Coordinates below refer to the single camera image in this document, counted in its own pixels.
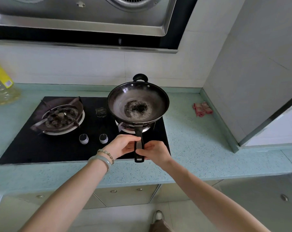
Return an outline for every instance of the cooking oil bottle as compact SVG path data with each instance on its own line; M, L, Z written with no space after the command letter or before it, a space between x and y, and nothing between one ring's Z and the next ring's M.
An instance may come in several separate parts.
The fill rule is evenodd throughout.
M14 82L0 66L0 105L10 103L20 97L20 91L14 86Z

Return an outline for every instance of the foot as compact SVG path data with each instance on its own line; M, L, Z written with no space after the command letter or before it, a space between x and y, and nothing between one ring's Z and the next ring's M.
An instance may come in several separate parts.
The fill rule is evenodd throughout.
M161 211L156 211L155 214L153 215L153 223L155 223L155 221L157 220L164 220L164 215Z

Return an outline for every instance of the kitchen countertop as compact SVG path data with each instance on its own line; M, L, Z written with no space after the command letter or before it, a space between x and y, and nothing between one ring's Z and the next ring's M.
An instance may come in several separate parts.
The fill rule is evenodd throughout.
M44 96L107 97L109 92L23 90L22 98L0 106L0 156ZM292 173L292 163L280 150L249 150L234 154L212 115L196 117L199 93L168 93L170 107L163 116L172 157L202 180L217 180ZM15 194L57 189L86 162L0 165L0 193ZM120 160L98 187L173 183L152 161Z

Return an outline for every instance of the gas stove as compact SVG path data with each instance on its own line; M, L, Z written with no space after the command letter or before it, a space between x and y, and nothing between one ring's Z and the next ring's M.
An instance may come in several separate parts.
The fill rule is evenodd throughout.
M56 99L64 99L65 102L60 106L57 104L50 107L52 101ZM73 99L71 97L44 97L1 156L0 164L87 161L118 134L134 135L134 130L130 127L115 121L107 108L106 97L78 98L82 104L77 109L78 113L74 107L65 105ZM43 125L48 128L33 127L38 117L47 119ZM151 140L163 141L170 151L163 118L144 127L143 139L144 143ZM134 152L131 152L117 160L133 159Z

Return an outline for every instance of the hand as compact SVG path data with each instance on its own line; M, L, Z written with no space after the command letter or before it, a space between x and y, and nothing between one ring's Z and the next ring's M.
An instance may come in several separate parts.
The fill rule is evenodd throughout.
M105 146L103 150L109 152L113 159L116 160L120 156L134 151L134 142L139 140L141 140L141 138L134 135L119 134L110 144ZM104 157L107 156L102 152L100 152L100 155Z
M161 168L172 160L166 145L161 141L150 141L144 145L144 149L136 149L136 153L152 160Z

